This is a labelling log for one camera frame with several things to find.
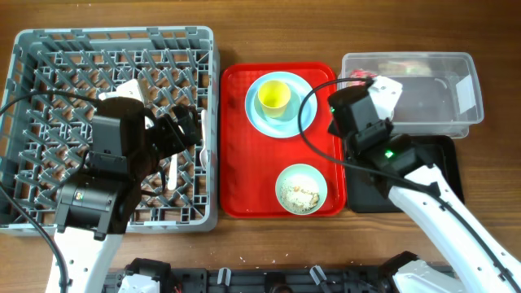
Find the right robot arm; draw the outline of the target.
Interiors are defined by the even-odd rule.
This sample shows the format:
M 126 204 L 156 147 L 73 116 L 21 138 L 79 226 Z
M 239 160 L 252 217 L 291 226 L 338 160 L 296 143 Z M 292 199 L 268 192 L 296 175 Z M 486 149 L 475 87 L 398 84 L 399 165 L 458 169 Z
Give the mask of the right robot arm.
M 409 135 L 392 135 L 373 97 L 399 90 L 383 77 L 346 78 L 348 87 L 329 96 L 330 133 L 345 141 L 343 166 L 366 174 L 369 183 L 408 215 L 435 244 L 473 292 L 518 292 L 520 263 L 453 193 L 425 148 Z

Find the rice and nut leftovers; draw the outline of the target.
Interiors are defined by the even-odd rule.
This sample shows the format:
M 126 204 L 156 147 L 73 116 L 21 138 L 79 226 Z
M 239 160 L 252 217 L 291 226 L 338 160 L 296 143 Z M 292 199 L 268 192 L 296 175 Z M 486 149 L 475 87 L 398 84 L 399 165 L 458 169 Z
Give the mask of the rice and nut leftovers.
M 293 212 L 308 212 L 317 206 L 318 184 L 310 176 L 293 175 L 282 182 L 280 199 Z

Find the mint green bowl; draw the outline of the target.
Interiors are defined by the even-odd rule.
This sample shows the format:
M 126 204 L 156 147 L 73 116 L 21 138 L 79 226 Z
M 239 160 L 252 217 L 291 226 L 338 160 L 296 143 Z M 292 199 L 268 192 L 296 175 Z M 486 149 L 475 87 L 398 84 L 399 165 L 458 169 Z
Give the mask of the mint green bowl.
M 291 177 L 296 174 L 310 176 L 318 184 L 318 187 L 319 187 L 319 200 L 318 200 L 317 206 L 305 213 L 297 213 L 297 212 L 291 211 L 288 207 L 286 207 L 283 204 L 282 200 L 280 199 L 282 182 L 286 178 Z M 293 165 L 285 168 L 284 170 L 282 170 L 281 173 L 278 175 L 278 178 L 275 182 L 275 193 L 276 193 L 276 197 L 277 197 L 279 204 L 287 212 L 289 212 L 293 215 L 297 215 L 297 216 L 307 216 L 307 215 L 312 215 L 312 214 L 317 213 L 317 211 L 326 202 L 326 198 L 327 198 L 327 194 L 328 194 L 328 187 L 327 187 L 326 179 L 324 178 L 324 176 L 313 166 L 308 165 L 308 164 L 293 164 Z

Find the red candy wrapper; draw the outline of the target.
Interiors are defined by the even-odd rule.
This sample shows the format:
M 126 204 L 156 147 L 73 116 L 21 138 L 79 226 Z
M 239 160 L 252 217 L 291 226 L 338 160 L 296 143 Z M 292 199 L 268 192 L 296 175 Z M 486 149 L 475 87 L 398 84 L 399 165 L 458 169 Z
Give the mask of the red candy wrapper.
M 363 69 L 354 69 L 351 71 L 350 78 L 375 78 L 376 74 L 363 70 Z M 348 83 L 349 86 L 357 86 L 357 85 L 365 85 L 366 83 L 364 81 L 350 81 Z

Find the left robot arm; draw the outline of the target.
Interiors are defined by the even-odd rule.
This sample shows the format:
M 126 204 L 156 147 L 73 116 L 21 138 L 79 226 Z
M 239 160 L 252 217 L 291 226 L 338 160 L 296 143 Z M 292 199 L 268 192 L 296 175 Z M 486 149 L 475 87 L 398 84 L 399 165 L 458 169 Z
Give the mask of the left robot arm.
M 143 180 L 160 161 L 200 141 L 198 112 L 179 104 L 156 117 L 133 98 L 99 102 L 88 168 L 59 187 L 48 292 L 99 292 L 142 199 Z

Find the white plastic spoon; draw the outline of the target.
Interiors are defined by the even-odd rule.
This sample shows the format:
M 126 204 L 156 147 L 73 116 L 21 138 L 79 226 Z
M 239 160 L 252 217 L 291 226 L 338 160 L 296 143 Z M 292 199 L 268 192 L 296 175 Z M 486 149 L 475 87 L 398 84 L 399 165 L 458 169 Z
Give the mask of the white plastic spoon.
M 176 190 L 177 188 L 177 154 L 170 157 L 167 188 L 168 190 Z

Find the white plastic fork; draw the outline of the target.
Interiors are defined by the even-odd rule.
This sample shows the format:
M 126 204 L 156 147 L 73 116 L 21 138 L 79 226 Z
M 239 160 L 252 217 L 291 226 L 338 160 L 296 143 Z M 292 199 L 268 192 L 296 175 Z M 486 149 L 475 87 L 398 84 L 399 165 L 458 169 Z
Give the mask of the white plastic fork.
M 209 124 L 208 124 L 208 111 L 203 109 L 201 111 L 201 135 L 202 135 L 202 149 L 199 153 L 199 161 L 201 163 L 202 170 L 207 170 L 207 165 L 209 161 L 208 154 L 208 133 L 209 133 Z

